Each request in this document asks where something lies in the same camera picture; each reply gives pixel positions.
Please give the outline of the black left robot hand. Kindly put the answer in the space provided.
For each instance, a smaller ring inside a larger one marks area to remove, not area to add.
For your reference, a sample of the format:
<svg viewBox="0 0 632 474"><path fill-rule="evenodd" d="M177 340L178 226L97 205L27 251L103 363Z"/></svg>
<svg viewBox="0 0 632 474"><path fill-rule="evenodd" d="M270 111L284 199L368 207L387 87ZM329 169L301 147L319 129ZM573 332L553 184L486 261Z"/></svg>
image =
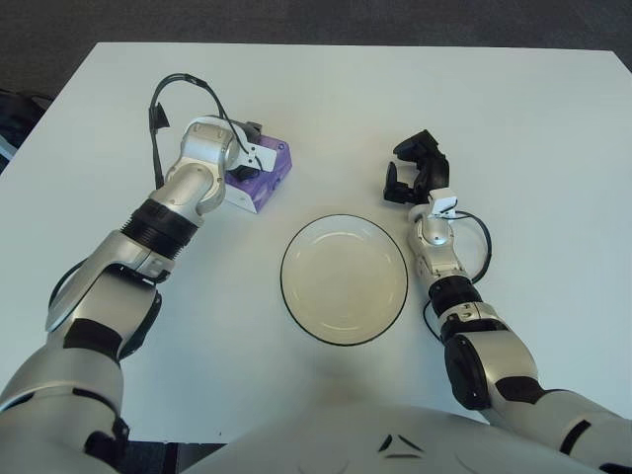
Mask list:
<svg viewBox="0 0 632 474"><path fill-rule="evenodd" d="M238 125L244 130L246 138L250 143L259 144L262 136L262 126L252 121L238 122ZM230 171L230 175L238 182L245 182L257 178L260 175L261 167L256 168L249 166L239 166Z"/></svg>

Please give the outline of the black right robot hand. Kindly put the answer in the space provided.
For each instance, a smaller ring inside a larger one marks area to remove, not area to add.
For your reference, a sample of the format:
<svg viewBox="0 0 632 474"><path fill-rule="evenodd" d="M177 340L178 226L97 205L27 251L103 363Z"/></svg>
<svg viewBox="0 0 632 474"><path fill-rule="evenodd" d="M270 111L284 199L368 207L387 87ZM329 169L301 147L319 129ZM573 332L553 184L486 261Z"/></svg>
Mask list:
<svg viewBox="0 0 632 474"><path fill-rule="evenodd" d="M393 149L397 159L416 165L418 175L412 186L398 180L397 167L387 167L383 198L401 204L427 204L431 191L449 187L449 163L427 129L403 140Z"/></svg>

